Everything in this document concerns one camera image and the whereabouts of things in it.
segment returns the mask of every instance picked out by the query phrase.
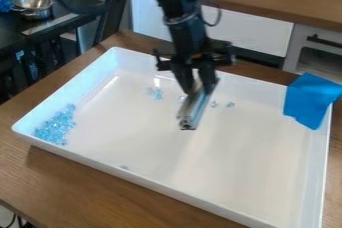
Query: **white tray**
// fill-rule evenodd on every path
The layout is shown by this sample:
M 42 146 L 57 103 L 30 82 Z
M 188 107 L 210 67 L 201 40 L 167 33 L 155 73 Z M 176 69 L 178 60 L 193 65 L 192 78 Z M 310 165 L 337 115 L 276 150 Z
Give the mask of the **white tray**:
M 182 92 L 150 55 L 112 48 L 13 125 L 37 147 L 250 227 L 321 227 L 331 107 L 312 131 L 282 114 L 286 87 L 218 72 L 196 131 Z M 160 87 L 163 100 L 146 93 Z M 227 108 L 229 102 L 234 107 Z M 68 144 L 33 136 L 75 104 Z

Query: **blue cloth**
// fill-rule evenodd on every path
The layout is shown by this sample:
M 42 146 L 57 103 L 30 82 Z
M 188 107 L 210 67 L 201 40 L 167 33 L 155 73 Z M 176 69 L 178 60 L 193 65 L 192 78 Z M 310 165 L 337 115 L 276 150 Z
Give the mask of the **blue cloth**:
M 342 96 L 342 86 L 305 73 L 292 82 L 286 92 L 284 115 L 316 130 L 329 105 Z
M 12 8 L 12 1 L 0 0 L 0 12 L 9 12 Z

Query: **metal bowl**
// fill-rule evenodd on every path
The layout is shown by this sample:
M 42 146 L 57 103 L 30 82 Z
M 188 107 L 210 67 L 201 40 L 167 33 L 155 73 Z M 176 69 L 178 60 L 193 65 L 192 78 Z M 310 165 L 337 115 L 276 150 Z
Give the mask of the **metal bowl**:
M 29 20 L 43 20 L 52 15 L 52 0 L 12 0 L 13 11 Z
M 12 0 L 13 5 L 25 10 L 44 10 L 51 8 L 52 0 Z

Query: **black cable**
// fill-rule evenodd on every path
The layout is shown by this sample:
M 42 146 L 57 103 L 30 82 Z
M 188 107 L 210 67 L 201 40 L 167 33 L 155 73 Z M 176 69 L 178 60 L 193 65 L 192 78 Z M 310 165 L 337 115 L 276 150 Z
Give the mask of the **black cable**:
M 215 6 L 217 8 L 217 17 L 216 17 L 216 21 L 213 24 L 205 21 L 204 17 L 203 17 L 203 14 L 201 16 L 201 19 L 202 19 L 203 23 L 205 25 L 210 26 L 210 27 L 214 27 L 214 26 L 218 25 L 218 23 L 221 21 L 221 18 L 222 18 L 222 9 L 218 5 L 216 5 L 216 4 L 212 4 L 212 6 Z
M 57 0 L 61 6 L 66 8 L 72 13 L 79 14 L 79 15 L 100 15 L 102 13 L 108 12 L 110 3 L 102 3 L 102 4 L 95 4 L 89 5 L 84 7 L 76 7 L 73 3 L 67 3 L 63 0 Z
M 57 0 L 61 6 L 66 8 L 72 13 L 79 14 L 79 15 L 91 15 L 91 14 L 101 14 L 108 10 L 108 5 L 106 3 L 102 4 L 95 4 L 85 7 L 76 7 L 71 2 L 64 2 L 63 0 Z
M 10 228 L 14 224 L 16 217 L 17 217 L 17 215 L 13 214 L 12 221 L 9 223 L 9 225 L 7 225 L 5 227 L 0 226 L 0 228 Z

